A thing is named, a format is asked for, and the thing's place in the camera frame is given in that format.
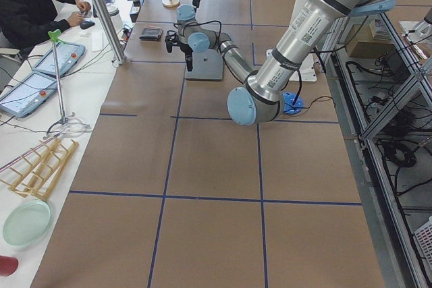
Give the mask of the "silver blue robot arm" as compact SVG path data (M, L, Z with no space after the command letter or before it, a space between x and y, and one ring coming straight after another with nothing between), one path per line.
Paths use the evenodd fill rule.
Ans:
M255 70L223 32L202 28L196 21L200 0L177 9L178 31L174 44L185 55L186 69L193 70L193 54L217 51L241 83L227 98L229 116L239 125L273 121L285 105L282 90L292 74L331 25L342 17L367 16L391 10L396 0L305 0L262 67Z

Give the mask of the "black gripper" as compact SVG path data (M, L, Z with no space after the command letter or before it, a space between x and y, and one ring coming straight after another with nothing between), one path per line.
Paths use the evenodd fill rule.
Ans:
M192 71L193 70L193 58L192 58L193 50L190 48L188 43L182 43L182 42L179 43L179 48L185 56L186 70Z

